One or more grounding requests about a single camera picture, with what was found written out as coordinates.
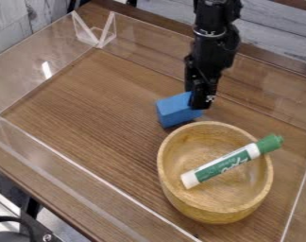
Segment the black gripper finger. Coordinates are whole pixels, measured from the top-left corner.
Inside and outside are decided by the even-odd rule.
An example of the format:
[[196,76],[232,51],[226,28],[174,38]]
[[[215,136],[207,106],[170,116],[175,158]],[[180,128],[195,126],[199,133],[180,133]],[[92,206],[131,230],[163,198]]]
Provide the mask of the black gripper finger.
[[184,90],[195,92],[200,84],[200,71],[191,62],[184,67]]
[[195,79],[191,89],[190,106],[194,110],[206,110],[211,107],[218,92],[216,78]]

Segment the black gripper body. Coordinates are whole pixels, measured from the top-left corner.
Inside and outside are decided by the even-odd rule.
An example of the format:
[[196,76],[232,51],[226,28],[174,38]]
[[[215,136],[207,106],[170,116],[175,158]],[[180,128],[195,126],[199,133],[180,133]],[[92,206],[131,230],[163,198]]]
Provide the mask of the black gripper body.
[[190,54],[184,58],[184,67],[191,62],[200,71],[202,78],[219,78],[223,70],[231,67],[238,53],[242,42],[239,29],[227,27],[223,33],[211,36],[195,27],[194,34],[195,39]]

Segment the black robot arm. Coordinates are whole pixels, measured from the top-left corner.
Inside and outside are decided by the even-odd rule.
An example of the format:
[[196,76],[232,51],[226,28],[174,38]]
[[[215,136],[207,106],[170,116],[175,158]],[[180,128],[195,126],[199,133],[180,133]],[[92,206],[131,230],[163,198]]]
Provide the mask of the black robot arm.
[[192,110],[210,108],[223,70],[232,66],[242,42],[234,22],[242,8],[240,0],[194,0],[195,37],[184,57],[184,90],[191,93]]

